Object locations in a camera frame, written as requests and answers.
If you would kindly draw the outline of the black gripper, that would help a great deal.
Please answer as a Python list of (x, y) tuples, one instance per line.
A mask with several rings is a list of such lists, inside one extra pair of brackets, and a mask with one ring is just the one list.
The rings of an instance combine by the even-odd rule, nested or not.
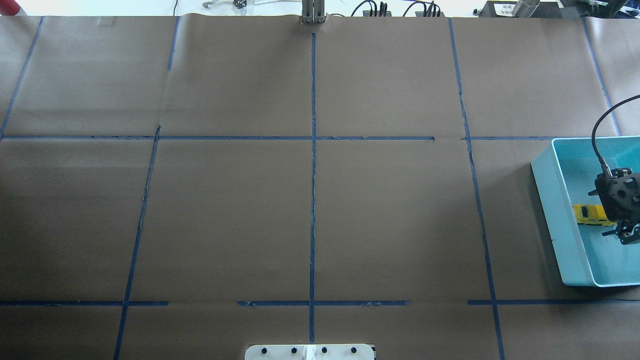
[(599, 196), (606, 218), (616, 223), (603, 237), (616, 235), (622, 245), (640, 243), (640, 173), (631, 168), (615, 168), (611, 174), (600, 173), (589, 196)]

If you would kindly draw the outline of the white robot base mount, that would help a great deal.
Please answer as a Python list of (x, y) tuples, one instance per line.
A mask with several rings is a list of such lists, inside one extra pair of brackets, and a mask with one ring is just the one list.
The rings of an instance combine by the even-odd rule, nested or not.
[(334, 344), (256, 344), (249, 346), (245, 360), (375, 360), (374, 345)]

